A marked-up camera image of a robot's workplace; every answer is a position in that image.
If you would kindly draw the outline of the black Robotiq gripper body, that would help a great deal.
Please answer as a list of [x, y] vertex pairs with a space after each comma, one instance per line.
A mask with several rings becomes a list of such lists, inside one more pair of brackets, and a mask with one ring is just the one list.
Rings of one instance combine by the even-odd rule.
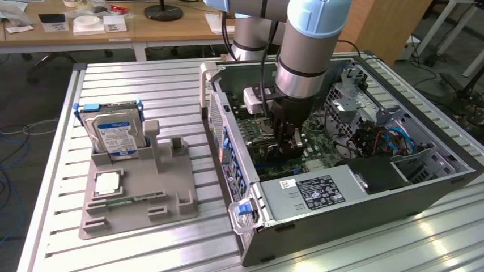
[[286, 96], [274, 99], [270, 106], [273, 127], [290, 125], [294, 128], [301, 128], [310, 111], [312, 98], [296, 99]]

